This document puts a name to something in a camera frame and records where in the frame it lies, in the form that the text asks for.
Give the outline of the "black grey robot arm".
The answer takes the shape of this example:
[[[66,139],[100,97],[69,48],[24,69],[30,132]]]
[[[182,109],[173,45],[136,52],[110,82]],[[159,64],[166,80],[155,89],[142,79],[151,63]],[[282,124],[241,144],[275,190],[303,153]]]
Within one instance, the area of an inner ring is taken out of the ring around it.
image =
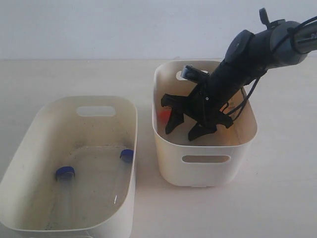
[[[188,133],[189,140],[213,134],[218,125],[229,128],[241,115],[249,97],[229,110],[229,100],[246,85],[256,87],[269,69],[297,65],[317,48],[317,19],[302,23],[279,19],[270,21],[264,8],[260,20],[266,26],[257,34],[241,31],[229,45],[224,59],[211,73],[191,65],[183,67],[181,76],[194,82],[187,96],[165,94],[163,107],[171,109],[165,127],[170,134],[184,122],[185,117],[195,121]]]

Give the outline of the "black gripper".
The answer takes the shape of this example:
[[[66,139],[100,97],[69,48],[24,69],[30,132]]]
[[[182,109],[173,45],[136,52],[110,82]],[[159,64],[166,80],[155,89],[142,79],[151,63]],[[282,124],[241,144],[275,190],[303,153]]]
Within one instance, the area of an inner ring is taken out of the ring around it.
[[[189,141],[215,133],[219,124],[231,127],[233,119],[221,111],[233,96],[232,82],[225,78],[227,72],[226,65],[221,63],[204,82],[193,82],[196,85],[187,96],[165,93],[161,106],[171,109],[165,133],[170,134],[181,125],[185,115],[196,122],[188,133]]]

